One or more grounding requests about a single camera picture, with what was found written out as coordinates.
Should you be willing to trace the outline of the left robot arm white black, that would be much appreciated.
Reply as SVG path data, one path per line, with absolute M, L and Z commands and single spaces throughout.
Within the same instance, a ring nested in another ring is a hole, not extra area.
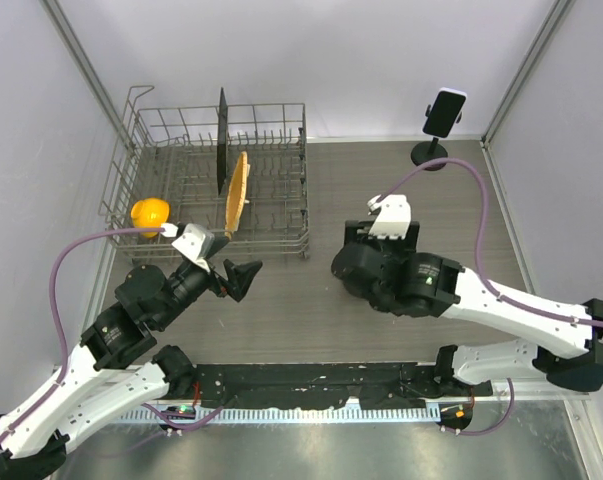
M 263 267 L 260 260 L 225 260 L 218 274 L 209 260 L 223 236 L 185 233 L 192 248 L 171 274 L 156 265 L 131 270 L 103 310 L 66 355 L 59 372 L 9 413 L 0 414 L 0 479 L 45 479 L 70 452 L 117 416 L 170 396 L 186 397 L 196 370 L 177 346 L 161 348 L 133 373 L 126 370 L 205 292 L 241 301 Z

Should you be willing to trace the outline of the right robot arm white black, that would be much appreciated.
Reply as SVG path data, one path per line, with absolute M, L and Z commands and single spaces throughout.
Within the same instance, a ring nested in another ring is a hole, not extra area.
M 454 260 L 416 249 L 419 225 L 403 239 L 378 239 L 369 221 L 349 220 L 332 274 L 374 310 L 411 318 L 477 323 L 512 335 L 483 346 L 439 349 L 432 380 L 446 395 L 498 379 L 543 378 L 576 392 L 603 386 L 603 301 L 549 301 L 494 284 Z

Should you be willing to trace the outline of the lavender smartphone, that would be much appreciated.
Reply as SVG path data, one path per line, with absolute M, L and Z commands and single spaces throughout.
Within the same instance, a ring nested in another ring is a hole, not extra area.
M 467 94 L 463 91 L 442 87 L 434 102 L 426 109 L 422 132 L 437 138 L 447 138 L 455 124 L 460 122 Z

